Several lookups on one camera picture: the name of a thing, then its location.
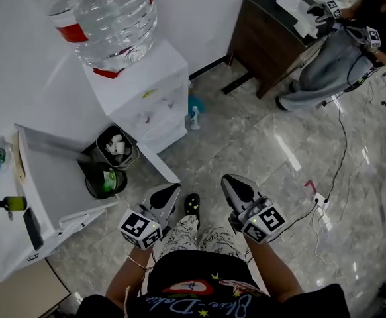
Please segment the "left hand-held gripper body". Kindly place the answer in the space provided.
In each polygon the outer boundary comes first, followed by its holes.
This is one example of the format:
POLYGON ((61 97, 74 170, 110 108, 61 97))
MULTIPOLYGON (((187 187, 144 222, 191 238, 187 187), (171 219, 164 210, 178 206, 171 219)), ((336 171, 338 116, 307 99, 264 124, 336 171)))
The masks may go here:
POLYGON ((127 209, 118 225, 124 239, 140 250, 147 250, 169 232, 169 217, 175 211, 151 209, 150 205, 138 204, 127 209))

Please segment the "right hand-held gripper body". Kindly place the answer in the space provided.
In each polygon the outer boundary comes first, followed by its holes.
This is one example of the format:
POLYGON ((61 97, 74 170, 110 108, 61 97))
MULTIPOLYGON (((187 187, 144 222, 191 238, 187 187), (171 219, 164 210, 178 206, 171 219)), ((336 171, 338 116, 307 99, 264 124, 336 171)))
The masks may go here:
POLYGON ((257 244, 263 244, 287 224, 287 218, 277 203, 261 197, 240 212, 233 211, 228 222, 234 232, 242 233, 257 244))

